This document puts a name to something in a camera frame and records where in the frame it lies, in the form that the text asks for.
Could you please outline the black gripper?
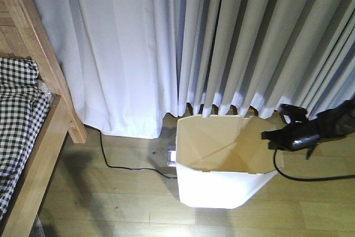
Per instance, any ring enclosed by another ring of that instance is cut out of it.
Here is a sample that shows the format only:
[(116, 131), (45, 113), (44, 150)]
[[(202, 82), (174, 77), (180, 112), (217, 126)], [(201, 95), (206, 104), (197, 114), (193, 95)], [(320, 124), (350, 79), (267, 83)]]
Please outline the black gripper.
[(292, 126), (286, 126), (282, 129), (273, 131), (264, 131), (261, 133), (262, 140), (268, 140), (269, 150), (286, 150), (297, 151), (300, 146), (295, 143), (296, 140), (296, 128)]

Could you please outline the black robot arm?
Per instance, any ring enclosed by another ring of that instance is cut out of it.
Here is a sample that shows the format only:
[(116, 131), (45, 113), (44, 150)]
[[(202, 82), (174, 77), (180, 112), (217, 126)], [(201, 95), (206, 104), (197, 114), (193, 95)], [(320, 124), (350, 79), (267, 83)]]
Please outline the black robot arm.
[(261, 133), (261, 138), (269, 141), (269, 149), (312, 150), (320, 142), (343, 138), (354, 132), (353, 99), (318, 113), (312, 120), (306, 117), (305, 108), (290, 104), (281, 104), (280, 108), (281, 114), (291, 121), (282, 129)]

